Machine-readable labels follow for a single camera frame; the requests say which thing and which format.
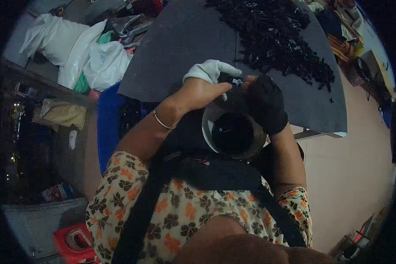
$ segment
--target black plastic part pile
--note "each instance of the black plastic part pile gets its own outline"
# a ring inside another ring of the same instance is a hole
[[[330,66],[311,50],[299,34],[310,22],[307,14],[291,0],[207,0],[221,20],[239,32],[244,59],[252,69],[266,73],[271,68],[284,76],[295,74],[307,84],[319,83],[318,89],[334,82]]]

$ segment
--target white glove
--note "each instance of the white glove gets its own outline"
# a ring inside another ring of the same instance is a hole
[[[219,60],[206,60],[204,63],[192,66],[183,77],[182,84],[184,84],[189,77],[200,78],[211,84],[218,84],[219,82],[217,79],[220,77],[221,72],[227,73],[233,77],[239,77],[242,74],[241,70],[225,62]]]

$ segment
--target white plastic bag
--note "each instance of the white plastic bag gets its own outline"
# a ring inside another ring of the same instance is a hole
[[[118,41],[90,45],[90,59],[84,74],[91,89],[104,91],[123,78],[133,55],[128,55]]]
[[[88,46],[98,40],[106,26],[106,22],[107,19],[84,30],[79,35],[69,53],[66,64],[59,68],[59,76],[57,78],[58,84],[71,90],[75,88],[76,83],[81,76],[82,69],[90,56]]]
[[[26,31],[19,53],[32,57],[38,50],[54,65],[64,65],[79,35],[88,28],[51,14],[40,15]]]

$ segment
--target beige floor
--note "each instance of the beige floor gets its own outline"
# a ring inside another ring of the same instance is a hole
[[[314,249],[325,253],[389,202],[394,170],[389,130],[375,101],[341,77],[347,136],[298,141],[305,152]]]

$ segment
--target red plastic stool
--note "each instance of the red plastic stool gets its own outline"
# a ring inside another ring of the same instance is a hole
[[[92,247],[85,223],[57,230],[53,233],[53,241],[67,264],[101,263]]]

